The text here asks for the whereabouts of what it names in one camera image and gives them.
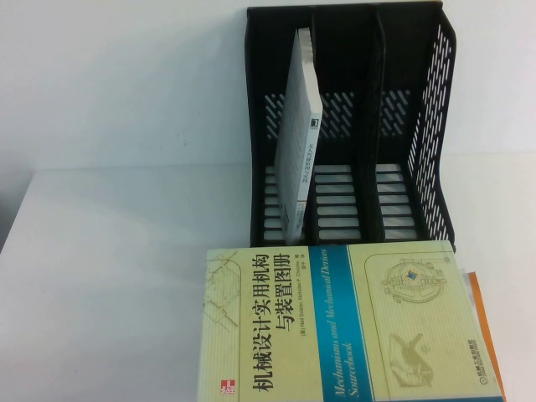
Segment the plastic desk organizer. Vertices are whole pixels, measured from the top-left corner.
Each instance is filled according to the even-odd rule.
[[[273,164],[303,27],[312,31],[323,116],[301,243],[454,246],[439,167],[456,36],[438,2],[248,10],[251,246],[284,244]]]

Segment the publisher logo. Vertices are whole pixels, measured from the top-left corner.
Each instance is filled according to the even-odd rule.
[[[222,379],[221,380],[221,393],[223,395],[234,394],[235,393],[235,381],[233,379]]]

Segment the white table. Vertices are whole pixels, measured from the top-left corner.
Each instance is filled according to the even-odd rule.
[[[509,402],[533,400],[536,155],[441,166]],[[204,253],[249,225],[249,166],[36,174],[0,255],[0,400],[195,400]]]
[[[250,180],[36,174],[0,256],[0,400],[195,400],[205,252],[249,246]]]

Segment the book title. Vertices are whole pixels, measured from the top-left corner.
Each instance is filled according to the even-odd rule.
[[[271,329],[290,331],[294,324],[292,306],[291,257],[285,254],[257,254],[252,259],[253,389],[269,392],[274,388]]]

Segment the book cover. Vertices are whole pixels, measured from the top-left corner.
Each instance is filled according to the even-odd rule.
[[[503,402],[447,241],[213,250],[198,401]]]
[[[296,31],[276,149],[276,182],[283,235],[298,242],[322,123],[322,101],[309,28]]]

